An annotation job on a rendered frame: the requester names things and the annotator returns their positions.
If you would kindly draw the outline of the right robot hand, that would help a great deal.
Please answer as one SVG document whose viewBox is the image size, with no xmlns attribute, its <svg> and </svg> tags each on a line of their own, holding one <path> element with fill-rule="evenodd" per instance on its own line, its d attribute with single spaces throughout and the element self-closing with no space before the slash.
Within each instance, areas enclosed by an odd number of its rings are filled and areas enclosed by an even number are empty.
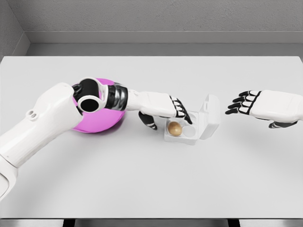
<svg viewBox="0 0 303 227">
<path fill-rule="evenodd" d="M 287 128 L 298 123 L 298 106 L 302 95 L 281 91 L 249 90 L 239 94 L 225 112 L 245 114 L 257 119 L 272 121 L 271 129 Z"/>
</svg>

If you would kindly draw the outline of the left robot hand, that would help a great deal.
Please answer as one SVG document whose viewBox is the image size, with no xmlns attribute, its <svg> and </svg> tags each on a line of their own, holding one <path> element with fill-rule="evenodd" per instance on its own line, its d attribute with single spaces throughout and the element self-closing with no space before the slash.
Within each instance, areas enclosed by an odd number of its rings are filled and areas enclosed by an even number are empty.
<svg viewBox="0 0 303 227">
<path fill-rule="evenodd" d="M 187 123 L 193 124 L 182 102 L 165 93 L 148 92 L 146 103 L 140 108 L 138 116 L 143 124 L 154 131 L 158 127 L 154 116 L 161 118 L 182 118 Z"/>
</svg>

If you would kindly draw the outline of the brown egg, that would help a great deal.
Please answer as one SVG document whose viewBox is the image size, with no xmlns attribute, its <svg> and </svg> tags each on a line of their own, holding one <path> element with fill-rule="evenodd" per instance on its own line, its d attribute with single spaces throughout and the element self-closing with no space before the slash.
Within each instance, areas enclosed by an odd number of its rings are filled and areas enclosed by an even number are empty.
<svg viewBox="0 0 303 227">
<path fill-rule="evenodd" d="M 170 122 L 167 126 L 167 130 L 172 136 L 180 136 L 182 134 L 182 126 L 178 122 Z"/>
</svg>

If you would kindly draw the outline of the clear plastic egg box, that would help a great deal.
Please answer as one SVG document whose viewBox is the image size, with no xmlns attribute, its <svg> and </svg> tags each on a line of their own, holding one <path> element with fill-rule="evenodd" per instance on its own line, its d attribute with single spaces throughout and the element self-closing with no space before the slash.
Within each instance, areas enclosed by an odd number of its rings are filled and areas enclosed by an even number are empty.
<svg viewBox="0 0 303 227">
<path fill-rule="evenodd" d="M 215 95 L 209 94 L 198 112 L 188 111 L 192 124 L 188 124 L 181 118 L 166 120 L 164 128 L 164 140 L 166 142 L 179 142 L 195 145 L 198 140 L 205 140 L 214 134 L 220 125 L 220 102 Z M 177 124 L 181 132 L 173 135 L 169 126 Z"/>
</svg>

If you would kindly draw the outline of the pink round bowl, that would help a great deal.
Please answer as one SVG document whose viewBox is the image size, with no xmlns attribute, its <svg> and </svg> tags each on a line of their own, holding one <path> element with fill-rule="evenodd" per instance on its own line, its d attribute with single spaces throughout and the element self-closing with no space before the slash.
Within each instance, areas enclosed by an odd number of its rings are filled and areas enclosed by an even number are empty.
<svg viewBox="0 0 303 227">
<path fill-rule="evenodd" d="M 72 86 L 73 101 L 83 115 L 74 128 L 84 133 L 105 131 L 124 116 L 127 89 L 108 79 L 85 78 Z"/>
</svg>

